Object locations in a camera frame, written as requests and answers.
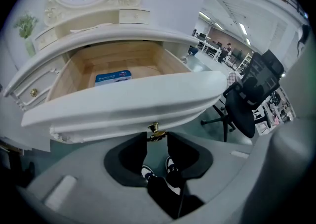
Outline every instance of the ceiling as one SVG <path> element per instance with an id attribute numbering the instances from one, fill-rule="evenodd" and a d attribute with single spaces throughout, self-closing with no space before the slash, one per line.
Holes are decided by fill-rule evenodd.
<path id="1" fill-rule="evenodd" d="M 287 23 L 262 7 L 242 0 L 204 0 L 201 11 L 211 20 L 212 26 L 233 36 L 247 45 L 250 40 L 251 48 L 265 52 L 271 46 L 278 45 Z M 246 28 L 247 35 L 242 32 L 239 23 Z"/>

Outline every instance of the gold drawer knob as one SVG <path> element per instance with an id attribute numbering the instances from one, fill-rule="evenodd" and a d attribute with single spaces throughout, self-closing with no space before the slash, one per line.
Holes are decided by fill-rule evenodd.
<path id="1" fill-rule="evenodd" d="M 38 90 L 37 89 L 31 89 L 30 90 L 30 94 L 31 94 L 32 97 L 35 97 L 35 96 L 38 95 Z"/>
<path id="2" fill-rule="evenodd" d="M 153 122 L 151 123 L 148 128 L 153 132 L 153 135 L 150 136 L 147 141 L 159 141 L 162 138 L 165 138 L 167 135 L 167 131 L 159 131 L 159 123 L 158 122 Z"/>

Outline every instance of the black and white sneaker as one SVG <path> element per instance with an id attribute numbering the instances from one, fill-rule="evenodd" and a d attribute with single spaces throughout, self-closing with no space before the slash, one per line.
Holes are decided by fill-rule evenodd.
<path id="1" fill-rule="evenodd" d="M 169 174 L 171 171 L 177 171 L 178 169 L 176 168 L 175 164 L 173 163 L 173 160 L 171 159 L 170 156 L 167 157 L 166 162 L 165 162 L 167 174 Z"/>
<path id="2" fill-rule="evenodd" d="M 147 181 L 149 181 L 151 178 L 157 177 L 152 169 L 147 165 L 143 165 L 142 167 L 142 176 L 143 178 L 146 178 Z"/>

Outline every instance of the desk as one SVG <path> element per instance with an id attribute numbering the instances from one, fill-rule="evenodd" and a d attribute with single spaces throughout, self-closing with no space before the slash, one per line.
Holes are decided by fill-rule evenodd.
<path id="1" fill-rule="evenodd" d="M 212 49 L 216 50 L 216 54 L 214 55 L 213 60 L 217 60 L 218 57 L 221 55 L 222 50 L 219 49 L 219 48 L 213 47 L 212 45 L 210 45 L 209 43 L 207 43 L 207 42 L 205 42 L 205 41 L 200 41 L 200 42 L 204 44 L 204 46 L 203 46 L 203 48 L 202 48 L 202 51 L 204 51 L 204 48 L 205 48 L 206 46 L 209 47 L 209 48 L 212 48 Z"/>

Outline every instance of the white vanity dresser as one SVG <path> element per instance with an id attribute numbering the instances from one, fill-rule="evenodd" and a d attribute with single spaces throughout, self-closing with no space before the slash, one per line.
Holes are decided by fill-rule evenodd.
<path id="1" fill-rule="evenodd" d="M 47 0 L 36 55 L 4 90 L 22 126 L 77 143 L 189 122 L 226 88 L 221 72 L 191 72 L 179 59 L 198 40 L 159 28 L 141 0 Z M 95 87 L 99 74 L 132 80 Z"/>

